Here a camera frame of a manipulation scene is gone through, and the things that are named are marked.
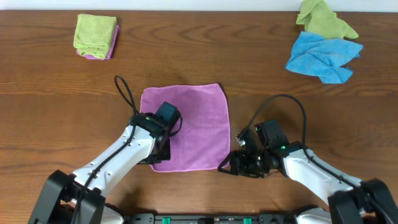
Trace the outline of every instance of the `pink cloth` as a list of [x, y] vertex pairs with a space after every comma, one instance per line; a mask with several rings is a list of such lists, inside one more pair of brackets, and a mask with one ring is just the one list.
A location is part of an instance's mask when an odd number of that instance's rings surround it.
[[[156, 172], [216, 169], [230, 150], [228, 105], [219, 84], [146, 88], [141, 112], [155, 113], [167, 101], [183, 118], [179, 133], [170, 138], [171, 160], [154, 164]], [[173, 131], [179, 128], [179, 121]]]
[[[113, 52], [114, 43], [116, 41], [116, 37], [118, 36], [118, 32], [119, 32], [119, 25], [116, 25], [116, 27], [114, 28], [114, 34], [113, 34], [111, 48], [109, 49], [108, 54], [106, 55], [106, 58], [104, 60], [107, 60], [107, 59], [111, 58], [112, 52]], [[84, 57], [89, 59], [89, 60], [101, 60], [100, 58], [94, 57], [92, 55], [85, 55]]]

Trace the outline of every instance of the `microfiber cloth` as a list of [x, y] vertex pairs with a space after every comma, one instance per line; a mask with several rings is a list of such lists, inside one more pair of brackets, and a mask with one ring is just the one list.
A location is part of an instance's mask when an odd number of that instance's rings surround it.
[[[114, 34], [113, 34], [113, 39], [112, 39], [112, 45], [111, 48], [108, 51], [108, 54], [106, 55], [105, 59], [110, 59], [112, 56], [112, 52], [113, 52], [113, 47], [114, 47], [114, 43], [116, 41], [116, 37], [118, 36], [118, 32], [119, 32], [119, 25], [116, 25], [116, 27], [114, 28]], [[85, 55], [85, 58], [89, 59], [89, 60], [96, 60], [96, 59], [100, 59], [98, 57], [94, 57], [92, 55]]]
[[318, 34], [301, 32], [292, 49], [286, 69], [317, 76], [323, 83], [345, 83], [353, 71], [341, 68], [359, 57], [363, 45], [343, 39], [326, 40]]
[[[171, 160], [154, 164], [156, 172], [216, 169], [230, 150], [228, 105], [218, 84], [146, 88], [141, 112], [155, 113], [163, 102], [181, 112], [182, 128], [170, 137]], [[179, 121], [172, 131], [179, 128]]]
[[296, 24], [304, 25], [305, 31], [320, 34], [326, 39], [359, 37], [345, 21], [337, 18], [324, 0], [304, 0]]
[[81, 56], [105, 59], [111, 48], [115, 26], [116, 17], [80, 14], [73, 46]]

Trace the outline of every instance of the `white wall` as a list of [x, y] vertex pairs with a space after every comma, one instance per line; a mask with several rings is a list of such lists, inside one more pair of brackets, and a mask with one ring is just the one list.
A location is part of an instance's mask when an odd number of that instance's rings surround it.
[[[398, 12], [398, 0], [326, 0], [334, 11]], [[299, 11], [302, 0], [0, 0], [0, 9]]]

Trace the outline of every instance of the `wooden table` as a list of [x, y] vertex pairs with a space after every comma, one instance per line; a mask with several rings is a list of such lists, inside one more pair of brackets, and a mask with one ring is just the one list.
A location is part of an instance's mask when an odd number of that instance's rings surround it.
[[[79, 13], [117, 16], [112, 60], [76, 55]], [[71, 173], [106, 149], [132, 115], [113, 83], [122, 75], [139, 102], [150, 86], [220, 83], [232, 136], [276, 93], [307, 110], [307, 145], [338, 169], [377, 177], [398, 200], [398, 14], [338, 13], [359, 34], [361, 58], [343, 85], [289, 72], [302, 26], [296, 12], [0, 12], [0, 223], [26, 223], [46, 178]], [[302, 117], [279, 100], [258, 122], [278, 119], [291, 141]], [[239, 149], [232, 138], [232, 150]], [[248, 179], [217, 171], [160, 174], [134, 167], [107, 201], [132, 213], [258, 213], [326, 205], [280, 174]]]

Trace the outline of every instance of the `yellow-green cloth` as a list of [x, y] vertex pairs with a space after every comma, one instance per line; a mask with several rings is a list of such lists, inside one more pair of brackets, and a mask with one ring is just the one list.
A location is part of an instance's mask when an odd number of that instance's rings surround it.
[[322, 35], [326, 39], [359, 37], [345, 21], [337, 18], [336, 13], [323, 0], [304, 0], [296, 24], [304, 25], [305, 31]]
[[112, 45], [116, 17], [80, 14], [77, 19], [73, 46], [81, 56], [105, 59]]

